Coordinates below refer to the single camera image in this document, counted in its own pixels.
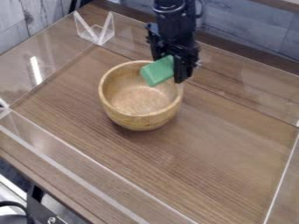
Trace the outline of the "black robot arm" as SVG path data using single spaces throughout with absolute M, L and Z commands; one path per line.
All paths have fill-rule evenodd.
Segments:
M 196 13 L 194 0 L 153 0 L 153 13 L 154 23 L 145 25 L 153 61 L 139 70 L 150 87 L 170 78 L 182 83 L 200 62 L 194 32 L 201 12 Z

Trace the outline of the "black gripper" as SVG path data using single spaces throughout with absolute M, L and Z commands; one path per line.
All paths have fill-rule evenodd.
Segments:
M 182 83 L 201 65 L 194 40 L 194 8 L 153 8 L 154 22 L 145 25 L 153 60 L 173 56 L 173 81 Z

